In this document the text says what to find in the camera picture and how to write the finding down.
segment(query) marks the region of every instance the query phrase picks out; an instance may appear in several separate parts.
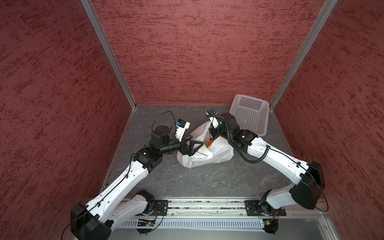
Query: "black metal plate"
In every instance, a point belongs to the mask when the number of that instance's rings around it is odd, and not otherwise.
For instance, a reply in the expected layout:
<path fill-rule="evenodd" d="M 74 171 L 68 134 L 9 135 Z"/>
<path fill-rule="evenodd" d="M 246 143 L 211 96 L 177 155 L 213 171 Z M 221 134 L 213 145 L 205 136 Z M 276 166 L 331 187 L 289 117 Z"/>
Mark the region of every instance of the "black metal plate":
<path fill-rule="evenodd" d="M 249 205 L 258 205 L 260 201 L 258 200 L 246 200 L 244 201 L 245 203 L 245 210 L 247 211 L 247 216 L 265 216 L 263 213 L 259 212 L 258 210 L 255 210 L 255 209 L 251 209 L 249 207 Z M 272 209 L 272 215 L 271 216 L 274 216 L 275 215 L 275 212 L 276 212 L 276 215 L 277 216 L 287 216 L 287 213 L 285 212 L 285 209 L 284 207 L 281 207 L 279 209 Z"/>
<path fill-rule="evenodd" d="M 162 210 L 163 213 L 164 213 L 164 216 L 167 215 L 167 211 L 168 211 L 168 200 L 156 200 L 155 199 L 155 207 L 157 207 L 158 210 Z M 142 214 L 137 214 L 136 216 L 145 216 L 145 217 L 148 217 L 148 216 L 154 216 L 155 215 L 155 211 L 153 211 L 151 214 L 149 215 L 142 215 Z"/>

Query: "orange object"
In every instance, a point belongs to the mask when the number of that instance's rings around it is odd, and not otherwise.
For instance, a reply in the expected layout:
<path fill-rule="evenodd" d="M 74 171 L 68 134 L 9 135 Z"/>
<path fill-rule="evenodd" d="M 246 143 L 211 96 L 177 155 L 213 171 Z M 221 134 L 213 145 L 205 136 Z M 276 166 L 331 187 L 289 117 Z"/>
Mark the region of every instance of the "orange object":
<path fill-rule="evenodd" d="M 207 142 L 207 147 L 211 146 L 212 143 L 213 143 L 213 141 Z"/>

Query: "black bracket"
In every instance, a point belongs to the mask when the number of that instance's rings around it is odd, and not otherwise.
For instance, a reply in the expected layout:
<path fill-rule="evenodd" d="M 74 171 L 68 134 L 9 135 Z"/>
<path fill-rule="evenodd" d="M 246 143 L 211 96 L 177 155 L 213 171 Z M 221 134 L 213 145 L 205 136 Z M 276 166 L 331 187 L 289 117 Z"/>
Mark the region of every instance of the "black bracket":
<path fill-rule="evenodd" d="M 265 216 L 265 214 L 263 214 L 261 211 L 260 211 L 260 208 L 258 207 L 259 206 L 259 200 L 246 200 L 244 201 L 245 203 L 245 210 L 247 211 L 247 216 Z M 281 207 L 279 209 L 271 209 L 271 212 L 272 214 L 270 216 L 274 216 L 275 215 L 275 212 L 276 212 L 276 216 L 287 216 L 287 213 L 285 212 L 285 209 L 284 207 Z"/>
<path fill-rule="evenodd" d="M 164 216 L 166 216 L 167 211 L 168 211 L 168 200 L 156 200 L 155 199 L 155 207 L 158 210 L 162 210 L 164 213 Z M 154 215 L 155 215 L 155 211 L 151 212 L 149 215 L 137 214 L 136 216 L 148 217 L 148 216 L 154 216 Z"/>
<path fill-rule="evenodd" d="M 186 143 L 186 141 L 184 140 L 183 142 L 181 142 L 181 147 L 180 147 L 180 153 L 183 154 L 183 155 L 188 155 L 188 156 L 192 156 L 194 155 L 197 150 L 199 150 L 202 146 L 204 145 L 203 142 L 199 142 L 199 141 L 195 141 L 195 140 L 190 140 L 189 141 L 189 145 Z"/>

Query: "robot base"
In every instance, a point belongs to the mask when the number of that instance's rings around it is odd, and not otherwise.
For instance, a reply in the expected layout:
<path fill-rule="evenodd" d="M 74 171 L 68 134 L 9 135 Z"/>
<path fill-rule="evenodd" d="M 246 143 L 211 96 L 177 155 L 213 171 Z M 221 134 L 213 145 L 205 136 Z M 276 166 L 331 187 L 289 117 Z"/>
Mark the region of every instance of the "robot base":
<path fill-rule="evenodd" d="M 260 211 L 259 208 L 259 200 L 246 200 L 245 203 L 245 209 L 247 211 L 247 216 L 266 216 L 262 211 Z M 284 207 L 281 207 L 279 209 L 271 209 L 271 215 L 274 216 L 276 213 L 276 216 L 287 216 L 287 213 L 285 212 Z"/>
<path fill-rule="evenodd" d="M 156 200 L 155 199 L 155 208 L 162 210 L 164 216 L 166 216 L 167 210 L 168 210 L 168 200 Z M 136 216 L 154 216 L 155 215 L 155 208 L 153 208 L 153 211 L 149 215 L 137 214 Z"/>

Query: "perforated basket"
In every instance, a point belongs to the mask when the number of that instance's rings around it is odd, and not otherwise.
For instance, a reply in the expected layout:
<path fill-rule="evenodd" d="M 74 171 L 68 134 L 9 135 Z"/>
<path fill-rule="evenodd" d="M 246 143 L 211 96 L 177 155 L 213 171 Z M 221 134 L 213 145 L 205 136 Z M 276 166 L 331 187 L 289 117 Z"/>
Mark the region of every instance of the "perforated basket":
<path fill-rule="evenodd" d="M 259 98 L 237 94 L 229 113 L 234 115 L 241 129 L 248 129 L 259 136 L 266 134 L 269 103 Z"/>

